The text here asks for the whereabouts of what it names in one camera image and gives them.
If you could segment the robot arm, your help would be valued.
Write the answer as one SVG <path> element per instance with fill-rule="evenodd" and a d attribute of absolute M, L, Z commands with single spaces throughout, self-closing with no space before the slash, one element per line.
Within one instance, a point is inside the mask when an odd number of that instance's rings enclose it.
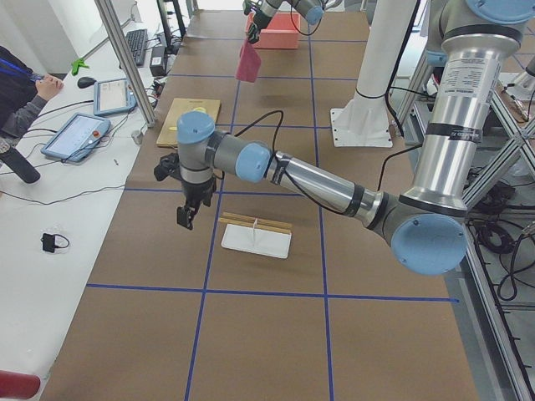
<path fill-rule="evenodd" d="M 325 13 L 323 1 L 317 0 L 287 0 L 291 11 L 296 11 L 310 25 L 319 23 Z M 252 15 L 252 22 L 247 29 L 247 40 L 255 43 L 259 40 L 261 31 L 268 27 L 273 17 L 283 4 L 283 0 L 244 1 L 242 4 L 245 15 Z"/>
<path fill-rule="evenodd" d="M 389 128 L 387 100 L 401 49 L 408 43 L 415 1 L 381 1 L 365 41 L 363 58 L 343 55 L 342 47 L 323 51 L 314 44 L 316 74 L 343 62 L 356 72 L 356 84 L 316 82 L 311 94 L 317 142 L 311 158 L 285 152 L 289 132 L 277 126 L 267 143 L 252 131 L 219 130 L 200 111 L 177 121 L 173 176 L 185 203 L 180 226 L 192 228 L 197 212 L 209 206 L 224 178 L 236 189 L 259 184 L 306 197 L 337 216 L 342 226 L 360 221 L 382 239 L 407 269 L 439 275 L 464 258 L 462 199 L 468 171 L 483 137 L 483 126 L 504 62 L 520 47 L 531 1 L 434 1 L 427 40 L 446 64 L 425 124 L 423 145 L 395 165 L 390 183 L 377 189 L 384 157 L 404 141 Z"/>

